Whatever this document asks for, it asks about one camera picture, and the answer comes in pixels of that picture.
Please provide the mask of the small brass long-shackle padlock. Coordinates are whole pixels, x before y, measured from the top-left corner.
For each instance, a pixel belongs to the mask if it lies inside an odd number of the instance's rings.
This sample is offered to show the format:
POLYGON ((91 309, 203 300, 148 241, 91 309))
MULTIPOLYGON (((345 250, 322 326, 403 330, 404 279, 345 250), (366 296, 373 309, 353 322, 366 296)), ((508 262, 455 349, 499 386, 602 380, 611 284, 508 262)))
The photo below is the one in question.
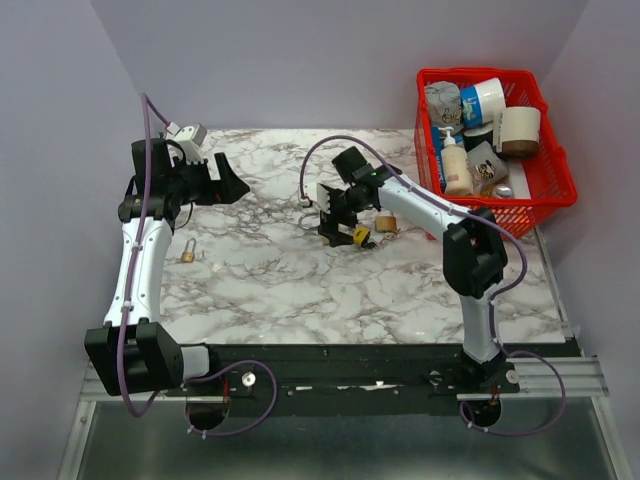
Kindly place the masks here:
POLYGON ((195 260, 197 240, 189 238, 185 243, 185 248, 181 254, 180 261, 182 263, 193 263, 195 260))

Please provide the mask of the large brass padlock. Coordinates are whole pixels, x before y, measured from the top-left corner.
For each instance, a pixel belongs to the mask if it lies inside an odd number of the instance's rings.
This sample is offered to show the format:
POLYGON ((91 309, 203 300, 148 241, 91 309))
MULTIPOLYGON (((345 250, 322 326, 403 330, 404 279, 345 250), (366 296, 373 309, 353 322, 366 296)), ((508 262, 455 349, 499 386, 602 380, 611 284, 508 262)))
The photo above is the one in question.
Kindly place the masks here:
POLYGON ((305 232, 314 232, 325 236, 326 220, 327 217, 324 212, 304 213, 299 217, 297 225, 305 232))

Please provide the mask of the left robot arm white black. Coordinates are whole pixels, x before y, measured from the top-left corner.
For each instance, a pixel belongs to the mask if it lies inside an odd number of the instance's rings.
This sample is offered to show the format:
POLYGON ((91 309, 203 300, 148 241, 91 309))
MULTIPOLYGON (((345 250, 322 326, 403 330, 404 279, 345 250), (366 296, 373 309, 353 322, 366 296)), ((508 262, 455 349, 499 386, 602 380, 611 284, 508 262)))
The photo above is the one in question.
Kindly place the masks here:
POLYGON ((160 324, 162 272, 186 205, 229 205, 249 193, 224 153, 195 163, 185 147, 153 138, 131 145, 135 173, 118 207, 123 253, 102 327, 85 334, 85 350, 106 392, 169 390, 187 380, 201 395, 222 380, 208 347, 179 344, 160 324))

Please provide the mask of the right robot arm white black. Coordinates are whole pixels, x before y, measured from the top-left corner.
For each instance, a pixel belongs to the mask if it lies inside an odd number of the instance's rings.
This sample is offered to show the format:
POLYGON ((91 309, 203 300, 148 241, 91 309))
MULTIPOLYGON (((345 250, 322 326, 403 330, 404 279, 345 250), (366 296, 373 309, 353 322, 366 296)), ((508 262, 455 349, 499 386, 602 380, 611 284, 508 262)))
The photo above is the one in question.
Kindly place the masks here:
POLYGON ((318 233, 329 245, 361 244, 354 233, 358 214, 388 210, 438 239, 443 247, 443 275, 460 296, 464 325, 460 379, 480 392, 496 380, 505 356, 494 339, 491 296, 503 280, 508 260, 495 217, 488 209, 469 210, 423 189, 402 171, 385 164, 375 168, 351 147, 332 160, 345 189, 317 184, 310 197, 320 211, 318 233))

